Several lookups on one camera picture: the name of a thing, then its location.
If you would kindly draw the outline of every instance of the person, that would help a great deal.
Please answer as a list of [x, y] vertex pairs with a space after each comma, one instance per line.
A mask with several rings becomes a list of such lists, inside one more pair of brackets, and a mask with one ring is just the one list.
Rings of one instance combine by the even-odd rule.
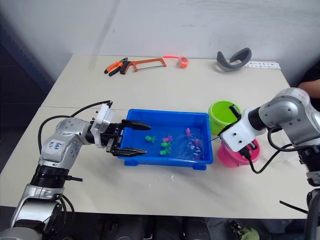
[[311, 105], [320, 112], [320, 61], [306, 71], [298, 88], [309, 94]]

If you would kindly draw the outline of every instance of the orange pliers handle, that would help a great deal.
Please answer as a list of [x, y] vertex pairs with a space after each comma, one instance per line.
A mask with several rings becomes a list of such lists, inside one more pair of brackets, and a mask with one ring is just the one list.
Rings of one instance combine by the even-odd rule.
[[124, 62], [127, 61], [127, 60], [128, 60], [128, 58], [125, 57], [125, 58], [121, 59], [120, 61], [116, 61], [115, 63], [113, 63], [110, 66], [108, 66], [104, 70], [104, 73], [105, 74], [109, 73], [109, 76], [112, 76], [112, 75], [116, 74], [117, 72], [119, 72], [120, 68], [124, 65]]

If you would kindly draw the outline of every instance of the water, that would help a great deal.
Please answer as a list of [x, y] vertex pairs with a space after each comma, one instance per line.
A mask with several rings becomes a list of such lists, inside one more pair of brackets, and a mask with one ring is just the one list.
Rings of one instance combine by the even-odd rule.
[[[130, 146], [131, 148], [138, 148], [147, 150], [147, 154], [144, 157], [166, 157], [181, 160], [193, 160], [193, 161], [204, 161], [204, 141], [202, 140], [203, 133], [201, 128], [190, 127], [190, 133], [192, 136], [188, 137], [186, 129], [188, 126], [163, 126], [153, 124], [151, 130], [139, 131], [133, 130], [131, 135]], [[146, 136], [156, 137], [154, 143], [146, 140]], [[161, 155], [160, 151], [165, 150], [165, 147], [161, 146], [163, 138], [172, 136], [170, 141], [170, 148], [166, 155]]]

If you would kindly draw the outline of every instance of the green toy fish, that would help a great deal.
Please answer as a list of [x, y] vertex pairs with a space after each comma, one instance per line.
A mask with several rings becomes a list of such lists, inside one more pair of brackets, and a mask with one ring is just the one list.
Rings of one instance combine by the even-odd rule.
[[167, 150], [161, 150], [161, 151], [160, 151], [160, 155], [162, 155], [162, 156], [167, 155]]
[[169, 146], [171, 146], [171, 143], [170, 143], [170, 142], [165, 142], [165, 141], [163, 141], [163, 142], [161, 143], [161, 147], [166, 148], [166, 147], [169, 147]]
[[160, 155], [165, 156], [171, 153], [171, 147], [166, 147], [165, 150], [160, 151]]
[[154, 144], [156, 140], [156, 136], [145, 136], [145, 140], [147, 140], [148, 142], [152, 142]]

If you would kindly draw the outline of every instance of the robotic arm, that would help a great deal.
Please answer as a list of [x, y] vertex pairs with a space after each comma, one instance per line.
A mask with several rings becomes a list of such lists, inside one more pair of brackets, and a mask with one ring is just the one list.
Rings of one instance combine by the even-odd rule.
[[122, 131], [127, 127], [150, 130], [150, 126], [131, 120], [111, 123], [114, 115], [111, 105], [111, 101], [102, 104], [97, 117], [91, 122], [76, 117], [59, 122], [54, 134], [41, 148], [38, 166], [15, 209], [11, 228], [1, 232], [0, 239], [57, 239], [58, 217], [63, 208], [58, 200], [63, 197], [65, 181], [82, 181], [68, 175], [82, 145], [95, 144], [114, 156], [134, 157], [146, 153], [136, 148], [120, 149]]
[[[238, 121], [220, 134], [221, 140], [232, 151], [248, 153], [246, 146], [268, 129], [271, 146], [283, 152], [297, 151], [300, 162], [308, 169], [306, 176], [309, 184], [320, 186], [320, 112], [312, 107], [304, 90], [285, 89], [270, 102], [256, 109], [246, 109], [236, 117]], [[294, 149], [281, 149], [272, 142], [271, 134], [281, 129]]]

